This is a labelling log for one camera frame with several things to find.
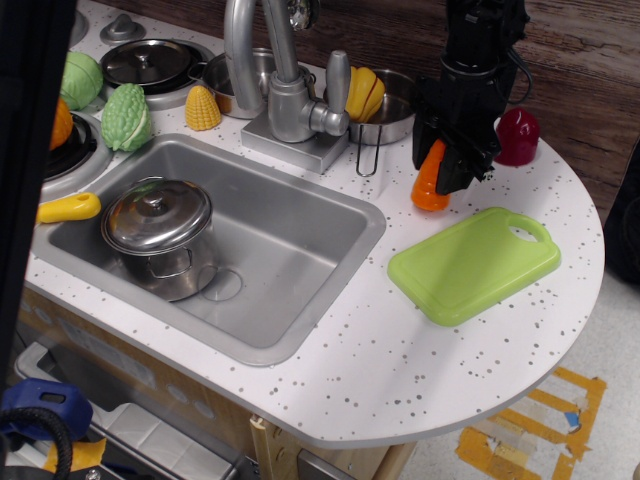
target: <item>drain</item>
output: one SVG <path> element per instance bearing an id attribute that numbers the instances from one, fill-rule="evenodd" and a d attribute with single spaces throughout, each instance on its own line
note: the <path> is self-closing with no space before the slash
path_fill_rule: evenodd
<path id="1" fill-rule="evenodd" d="M 208 269 L 213 266 L 206 266 L 200 270 L 200 278 L 207 278 Z M 211 302 L 224 302 L 235 297 L 242 290 L 242 277 L 240 274 L 226 267 L 218 267 L 218 272 L 209 284 L 200 289 L 200 295 Z"/>

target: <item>black cloth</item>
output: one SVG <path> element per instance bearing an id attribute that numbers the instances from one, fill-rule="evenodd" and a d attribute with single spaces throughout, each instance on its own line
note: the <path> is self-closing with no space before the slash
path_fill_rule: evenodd
<path id="1" fill-rule="evenodd" d="M 628 283 L 640 284 L 640 142 L 604 225 L 607 267 Z"/>

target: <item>wooden wall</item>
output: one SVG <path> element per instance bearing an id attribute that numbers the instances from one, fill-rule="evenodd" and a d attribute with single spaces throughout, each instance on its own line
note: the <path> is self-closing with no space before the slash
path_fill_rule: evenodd
<path id="1" fill-rule="evenodd" d="M 99 0 L 223 37 L 224 0 Z M 446 41 L 444 0 L 321 0 L 313 29 L 296 34 L 298 57 L 326 65 L 334 49 L 352 65 L 439 76 Z M 543 138 L 580 176 L 602 219 L 640 133 L 640 2 L 529 0 L 527 39 L 516 50 L 534 76 L 522 106 Z M 268 46 L 258 7 L 254 45 Z M 524 91 L 519 78 L 513 98 Z"/>

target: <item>cutting board handle hole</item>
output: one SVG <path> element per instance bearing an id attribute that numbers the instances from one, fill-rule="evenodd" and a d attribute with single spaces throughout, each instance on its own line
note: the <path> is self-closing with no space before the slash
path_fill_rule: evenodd
<path id="1" fill-rule="evenodd" d="M 516 237 L 522 240 L 526 240 L 527 242 L 535 243 L 540 241 L 540 239 L 536 237 L 534 233 L 528 231 L 525 228 L 518 227 L 515 225 L 509 225 L 509 230 L 511 230 L 511 233 L 513 233 Z"/>

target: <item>stainless steel sink basin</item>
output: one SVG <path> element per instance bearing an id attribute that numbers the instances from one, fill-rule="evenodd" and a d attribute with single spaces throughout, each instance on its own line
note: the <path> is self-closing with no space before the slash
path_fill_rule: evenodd
<path id="1" fill-rule="evenodd" d="M 104 208 L 148 176 L 190 180 L 211 197 L 220 270 L 201 292 L 169 303 L 132 284 L 100 216 L 39 225 L 33 253 L 251 365 L 297 350 L 386 227 L 369 203 L 178 134 L 153 139 L 91 191 Z"/>

